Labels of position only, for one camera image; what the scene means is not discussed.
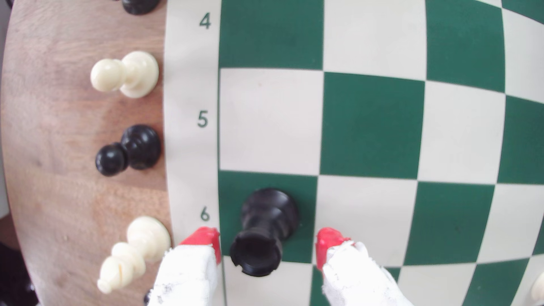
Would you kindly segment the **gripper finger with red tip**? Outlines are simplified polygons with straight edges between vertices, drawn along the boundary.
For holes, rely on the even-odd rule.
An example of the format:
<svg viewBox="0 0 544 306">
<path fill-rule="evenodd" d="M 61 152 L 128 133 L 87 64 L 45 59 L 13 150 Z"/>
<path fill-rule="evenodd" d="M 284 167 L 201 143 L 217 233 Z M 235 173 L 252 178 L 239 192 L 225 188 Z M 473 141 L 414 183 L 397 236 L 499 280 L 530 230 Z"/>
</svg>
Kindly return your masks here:
<svg viewBox="0 0 544 306">
<path fill-rule="evenodd" d="M 334 228 L 321 228 L 316 235 L 316 267 L 330 305 L 413 305 L 364 243 Z"/>
<path fill-rule="evenodd" d="M 201 226 L 164 255 L 147 305 L 212 305 L 221 263 L 220 232 Z"/>
</svg>

